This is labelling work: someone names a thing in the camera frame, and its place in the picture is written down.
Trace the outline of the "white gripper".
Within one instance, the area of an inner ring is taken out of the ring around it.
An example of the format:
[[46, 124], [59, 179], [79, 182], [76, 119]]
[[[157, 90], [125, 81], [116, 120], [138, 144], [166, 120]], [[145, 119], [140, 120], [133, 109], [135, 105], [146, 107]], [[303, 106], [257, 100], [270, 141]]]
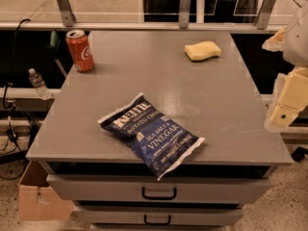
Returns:
[[264, 50], [282, 51], [283, 58], [296, 66], [288, 74], [279, 73], [264, 127], [272, 133], [286, 130], [308, 106], [308, 2], [298, 10], [287, 28], [279, 29], [265, 40]]

